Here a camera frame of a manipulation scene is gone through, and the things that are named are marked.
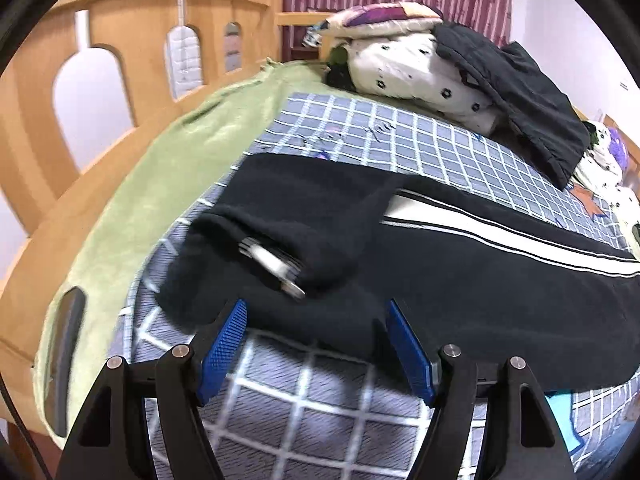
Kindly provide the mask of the black pants with white stripe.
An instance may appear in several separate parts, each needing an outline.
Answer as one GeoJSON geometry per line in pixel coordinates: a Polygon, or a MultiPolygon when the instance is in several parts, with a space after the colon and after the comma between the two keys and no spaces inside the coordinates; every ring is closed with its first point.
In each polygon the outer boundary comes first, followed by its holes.
{"type": "Polygon", "coordinates": [[[384,370],[391,302],[426,351],[521,356],[547,390],[617,386],[639,367],[628,252],[428,177],[318,158],[244,159],[156,300],[190,329],[243,300],[251,326],[384,370]]]}

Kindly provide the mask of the green bed sheet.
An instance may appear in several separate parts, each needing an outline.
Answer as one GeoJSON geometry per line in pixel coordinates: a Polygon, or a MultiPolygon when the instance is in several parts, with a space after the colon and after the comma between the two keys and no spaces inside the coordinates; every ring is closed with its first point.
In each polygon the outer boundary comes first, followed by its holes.
{"type": "Polygon", "coordinates": [[[70,372],[67,416],[74,418],[113,349],[134,357],[145,314],[139,292],[160,284],[144,267],[174,222],[220,182],[280,114],[294,92],[329,92],[319,61],[265,62],[248,79],[207,91],[197,107],[179,116],[146,149],[126,175],[81,244],[44,318],[32,367],[37,414],[43,417],[48,365],[58,303],[74,286],[86,295],[70,372]]]}

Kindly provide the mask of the blue grid blanket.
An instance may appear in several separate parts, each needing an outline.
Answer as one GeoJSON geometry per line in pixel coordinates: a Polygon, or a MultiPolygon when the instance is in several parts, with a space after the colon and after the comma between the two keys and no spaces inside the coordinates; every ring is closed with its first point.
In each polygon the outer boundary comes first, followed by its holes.
{"type": "Polygon", "coordinates": [[[620,217],[505,146],[387,104],[293,93],[157,243],[128,298],[130,363],[202,355],[196,417],[228,479],[403,479],[434,438],[456,344],[480,377],[454,475],[490,477],[498,385],[526,362],[533,472],[605,477],[638,418],[639,260],[620,217]]]}

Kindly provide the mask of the purple plush toy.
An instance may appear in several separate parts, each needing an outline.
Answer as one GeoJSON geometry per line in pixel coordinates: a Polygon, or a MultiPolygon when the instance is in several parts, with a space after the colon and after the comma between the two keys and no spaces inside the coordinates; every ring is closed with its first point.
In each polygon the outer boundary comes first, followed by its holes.
{"type": "Polygon", "coordinates": [[[625,172],[629,164],[626,144],[615,127],[608,127],[608,131],[610,132],[611,136],[611,143],[608,147],[608,150],[618,163],[618,166],[620,166],[620,169],[625,172]]]}

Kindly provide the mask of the black jacket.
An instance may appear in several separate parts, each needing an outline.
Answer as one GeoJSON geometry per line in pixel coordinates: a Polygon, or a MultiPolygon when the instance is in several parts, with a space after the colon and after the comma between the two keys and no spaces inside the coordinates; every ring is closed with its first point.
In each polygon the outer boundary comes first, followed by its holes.
{"type": "Polygon", "coordinates": [[[511,142],[558,190],[570,182],[590,133],[568,97],[517,42],[499,47],[469,27],[434,27],[436,53],[486,93],[511,129],[511,142]]]}

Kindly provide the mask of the white floral quilt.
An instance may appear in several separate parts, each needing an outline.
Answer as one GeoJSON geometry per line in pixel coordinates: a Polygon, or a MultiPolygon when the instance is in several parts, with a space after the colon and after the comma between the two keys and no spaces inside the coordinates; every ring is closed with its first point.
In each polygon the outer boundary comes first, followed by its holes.
{"type": "MultiPolygon", "coordinates": [[[[415,102],[525,159],[511,142],[511,129],[502,112],[485,92],[464,80],[462,70],[453,62],[441,58],[436,47],[430,32],[347,39],[332,49],[326,83],[361,94],[415,102]]],[[[623,239],[632,252],[638,252],[639,202],[634,192],[622,185],[623,171],[608,150],[610,132],[600,122],[580,120],[590,133],[589,148],[566,188],[584,202],[590,216],[596,213],[596,198],[607,203],[623,239]]]]}

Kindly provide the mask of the purple patterned pillow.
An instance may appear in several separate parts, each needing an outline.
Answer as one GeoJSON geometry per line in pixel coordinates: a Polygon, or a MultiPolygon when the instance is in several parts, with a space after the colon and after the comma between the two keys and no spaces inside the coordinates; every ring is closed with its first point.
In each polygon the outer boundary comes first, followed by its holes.
{"type": "Polygon", "coordinates": [[[314,30],[321,36],[362,39],[429,32],[444,20],[429,6],[417,2],[372,3],[334,13],[314,30]]]}

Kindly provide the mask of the wooden bed frame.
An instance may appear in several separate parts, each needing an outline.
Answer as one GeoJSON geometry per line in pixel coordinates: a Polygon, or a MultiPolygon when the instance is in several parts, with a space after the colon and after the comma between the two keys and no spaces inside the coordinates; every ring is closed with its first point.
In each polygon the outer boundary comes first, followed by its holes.
{"type": "Polygon", "coordinates": [[[43,1],[1,73],[1,415],[38,434],[44,318],[107,202],[160,130],[323,18],[283,0],[43,1]]]}

